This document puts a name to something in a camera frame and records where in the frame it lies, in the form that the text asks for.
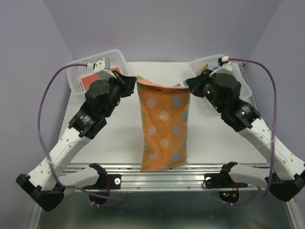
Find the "yellow blue hello towel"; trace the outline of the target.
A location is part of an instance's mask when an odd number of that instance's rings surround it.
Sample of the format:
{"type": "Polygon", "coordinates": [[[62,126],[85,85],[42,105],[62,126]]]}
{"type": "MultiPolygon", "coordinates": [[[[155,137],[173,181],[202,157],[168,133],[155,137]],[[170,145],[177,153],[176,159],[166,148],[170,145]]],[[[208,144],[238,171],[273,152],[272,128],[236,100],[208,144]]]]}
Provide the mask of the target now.
{"type": "Polygon", "coordinates": [[[206,73],[209,73],[210,70],[208,69],[208,66],[209,66],[209,64],[206,63],[206,64],[204,65],[204,67],[198,72],[198,76],[203,75],[203,74],[206,74],[206,73]]]}

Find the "orange plush towel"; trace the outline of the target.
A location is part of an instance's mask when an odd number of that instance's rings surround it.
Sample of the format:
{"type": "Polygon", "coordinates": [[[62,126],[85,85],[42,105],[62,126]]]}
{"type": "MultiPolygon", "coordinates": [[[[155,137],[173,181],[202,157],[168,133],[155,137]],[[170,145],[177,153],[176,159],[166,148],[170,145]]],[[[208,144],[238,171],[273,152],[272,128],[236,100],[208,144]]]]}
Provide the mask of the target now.
{"type": "Polygon", "coordinates": [[[160,172],[187,163],[190,92],[137,78],[144,148],[142,172],[160,172]]]}

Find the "brown bear towel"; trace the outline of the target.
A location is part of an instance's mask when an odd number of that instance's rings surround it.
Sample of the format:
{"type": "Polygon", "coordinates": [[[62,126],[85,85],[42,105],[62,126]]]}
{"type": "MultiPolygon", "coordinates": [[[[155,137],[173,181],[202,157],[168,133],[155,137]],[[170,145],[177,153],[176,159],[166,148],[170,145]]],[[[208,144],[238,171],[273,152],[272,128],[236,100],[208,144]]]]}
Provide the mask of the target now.
{"type": "Polygon", "coordinates": [[[80,77],[79,85],[81,87],[82,92],[86,92],[89,90],[90,85],[99,80],[108,80],[110,75],[110,71],[117,71],[118,73],[122,73],[119,67],[111,68],[111,69],[103,69],[103,70],[94,70],[93,74],[87,74],[80,77]]]}

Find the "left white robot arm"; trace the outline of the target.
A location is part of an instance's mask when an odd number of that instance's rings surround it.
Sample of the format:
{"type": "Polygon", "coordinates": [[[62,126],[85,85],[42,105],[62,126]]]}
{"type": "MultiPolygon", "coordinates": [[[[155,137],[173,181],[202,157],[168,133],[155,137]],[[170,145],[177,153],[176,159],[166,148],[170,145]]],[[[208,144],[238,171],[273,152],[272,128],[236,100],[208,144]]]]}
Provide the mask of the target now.
{"type": "Polygon", "coordinates": [[[55,209],[65,196],[74,190],[88,192],[89,189],[105,190],[89,193],[89,197],[109,199],[109,189],[120,189],[121,175],[108,175],[106,169],[97,163],[69,175],[62,172],[78,152],[106,126],[122,98],[134,92],[136,77],[116,72],[108,80],[97,80],[85,93],[85,102],[69,121],[68,127],[51,151],[39,165],[28,174],[20,174],[16,183],[45,211],[55,209]]]}

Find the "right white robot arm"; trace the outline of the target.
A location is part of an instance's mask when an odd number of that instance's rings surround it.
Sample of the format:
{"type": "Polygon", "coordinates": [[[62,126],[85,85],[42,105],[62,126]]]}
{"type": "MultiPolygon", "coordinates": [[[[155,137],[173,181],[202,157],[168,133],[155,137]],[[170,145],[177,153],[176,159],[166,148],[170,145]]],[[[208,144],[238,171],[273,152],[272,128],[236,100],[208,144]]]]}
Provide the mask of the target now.
{"type": "Polygon", "coordinates": [[[218,173],[209,174],[203,188],[232,188],[254,185],[288,202],[305,186],[305,163],[296,157],[268,128],[259,112],[240,96],[241,84],[227,73],[186,80],[192,95],[206,98],[221,119],[249,141],[267,160],[269,168],[249,167],[237,162],[224,164],[218,173]]]}

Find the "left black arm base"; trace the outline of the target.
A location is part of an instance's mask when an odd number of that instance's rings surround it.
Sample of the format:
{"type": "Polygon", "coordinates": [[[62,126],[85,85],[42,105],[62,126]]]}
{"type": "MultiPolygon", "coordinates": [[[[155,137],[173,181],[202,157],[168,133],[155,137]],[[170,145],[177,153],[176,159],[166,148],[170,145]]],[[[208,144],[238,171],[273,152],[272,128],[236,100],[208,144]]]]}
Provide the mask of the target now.
{"type": "Polygon", "coordinates": [[[122,183],[121,174],[109,174],[105,168],[97,163],[90,164],[85,169],[86,175],[78,185],[83,189],[120,189],[122,183]]]}

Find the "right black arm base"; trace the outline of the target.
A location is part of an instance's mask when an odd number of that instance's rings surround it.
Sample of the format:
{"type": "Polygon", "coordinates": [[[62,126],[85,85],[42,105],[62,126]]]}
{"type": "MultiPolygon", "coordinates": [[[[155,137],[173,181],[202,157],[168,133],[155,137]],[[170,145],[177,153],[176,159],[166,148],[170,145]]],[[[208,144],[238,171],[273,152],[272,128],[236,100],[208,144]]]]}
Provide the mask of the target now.
{"type": "Polygon", "coordinates": [[[241,188],[248,187],[248,184],[246,183],[236,183],[234,182],[230,176],[229,172],[231,169],[237,165],[236,162],[229,162],[228,164],[225,164],[222,166],[219,173],[210,173],[205,174],[204,181],[202,183],[202,187],[204,189],[214,189],[214,188],[236,188],[237,185],[241,188]]]}

